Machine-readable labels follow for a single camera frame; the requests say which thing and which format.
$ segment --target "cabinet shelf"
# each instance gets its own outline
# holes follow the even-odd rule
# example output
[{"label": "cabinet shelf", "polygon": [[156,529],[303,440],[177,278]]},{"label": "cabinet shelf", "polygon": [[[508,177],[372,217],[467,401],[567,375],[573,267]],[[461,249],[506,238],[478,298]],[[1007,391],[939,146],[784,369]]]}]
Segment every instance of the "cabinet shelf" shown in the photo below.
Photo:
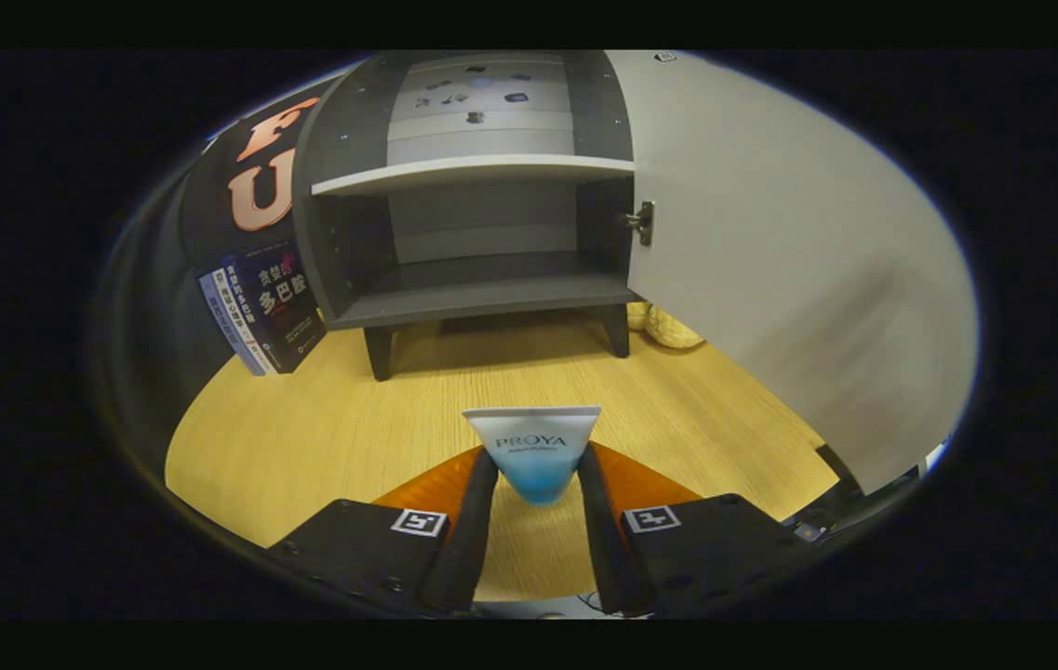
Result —
[{"label": "cabinet shelf", "polygon": [[634,171],[632,161],[612,158],[491,153],[383,166],[314,183],[311,192],[315,196],[385,196],[398,191],[458,182],[555,179],[581,183],[630,177]]},{"label": "cabinet shelf", "polygon": [[332,330],[639,300],[623,272],[576,251],[470,256],[401,265],[367,288]]}]

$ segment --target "white cabinet door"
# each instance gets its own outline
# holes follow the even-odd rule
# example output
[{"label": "white cabinet door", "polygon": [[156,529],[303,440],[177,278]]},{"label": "white cabinet door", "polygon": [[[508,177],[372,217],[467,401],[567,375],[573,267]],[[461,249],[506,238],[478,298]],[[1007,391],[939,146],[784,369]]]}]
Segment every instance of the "white cabinet door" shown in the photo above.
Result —
[{"label": "white cabinet door", "polygon": [[636,205],[630,287],[748,369],[817,430],[864,492],[910,470],[962,416],[979,319],[930,199],[835,120],[677,52],[608,51]]}]

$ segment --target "wooden table surface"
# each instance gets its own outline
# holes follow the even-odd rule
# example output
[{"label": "wooden table surface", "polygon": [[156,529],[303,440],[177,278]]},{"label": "wooden table surface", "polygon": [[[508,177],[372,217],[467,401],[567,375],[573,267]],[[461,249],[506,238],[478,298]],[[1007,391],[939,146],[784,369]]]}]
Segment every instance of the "wooden table surface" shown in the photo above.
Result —
[{"label": "wooden table surface", "polygon": [[[174,434],[166,485],[226,529],[272,546],[336,499],[370,502],[481,443],[461,412],[602,405],[592,440],[703,496],[736,492],[781,520],[834,485],[822,438],[729,358],[632,332],[610,355],[580,312],[504,314],[406,327],[393,378],[371,377],[361,330],[328,332],[294,374],[252,377],[232,358]],[[476,601],[596,590],[577,478],[550,508],[504,476]]]}]

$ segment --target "book cover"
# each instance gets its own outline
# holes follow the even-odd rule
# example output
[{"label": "book cover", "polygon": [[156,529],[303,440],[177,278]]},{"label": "book cover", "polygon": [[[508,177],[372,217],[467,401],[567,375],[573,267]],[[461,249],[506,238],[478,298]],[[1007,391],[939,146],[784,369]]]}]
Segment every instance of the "book cover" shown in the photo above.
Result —
[{"label": "book cover", "polygon": [[259,367],[264,369],[264,374],[276,374],[277,370],[274,368],[272,361],[264,355],[263,347],[257,343],[256,336],[249,327],[250,322],[248,319],[251,314],[249,313],[244,316],[243,311],[239,309],[239,301],[236,300],[238,296],[236,296],[234,286],[227,280],[226,268],[214,271],[214,286],[219,290],[219,294],[222,297],[222,305],[227,310],[227,316],[231,319],[231,323],[234,324],[236,331],[239,332],[239,339],[243,340],[248,351],[251,351],[252,357],[256,359]]},{"label": "book cover", "polygon": [[219,294],[217,286],[214,285],[214,272],[202,275],[201,278],[198,278],[197,283],[201,286],[202,294],[205,296],[205,304],[211,309],[211,313],[214,314],[215,323],[218,323],[219,330],[226,337],[227,343],[231,344],[232,349],[235,349],[236,356],[239,357],[239,360],[242,360],[243,364],[255,376],[258,377],[264,374],[264,369],[260,367],[259,362],[256,361],[256,358],[244,346],[243,340],[239,339],[239,331],[236,330],[235,324],[231,323],[226,310],[222,308],[222,297]]},{"label": "book cover", "polygon": [[296,245],[272,242],[223,258],[243,322],[277,373],[293,373],[326,334]]}]

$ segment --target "door hinge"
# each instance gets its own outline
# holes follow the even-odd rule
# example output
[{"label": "door hinge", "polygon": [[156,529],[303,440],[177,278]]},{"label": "door hinge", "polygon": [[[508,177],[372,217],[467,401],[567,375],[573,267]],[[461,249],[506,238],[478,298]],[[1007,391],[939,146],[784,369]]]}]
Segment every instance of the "door hinge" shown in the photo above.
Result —
[{"label": "door hinge", "polygon": [[640,234],[640,245],[644,247],[653,246],[653,213],[656,204],[653,200],[645,200],[640,204],[640,212],[635,215],[621,215],[623,224]]}]

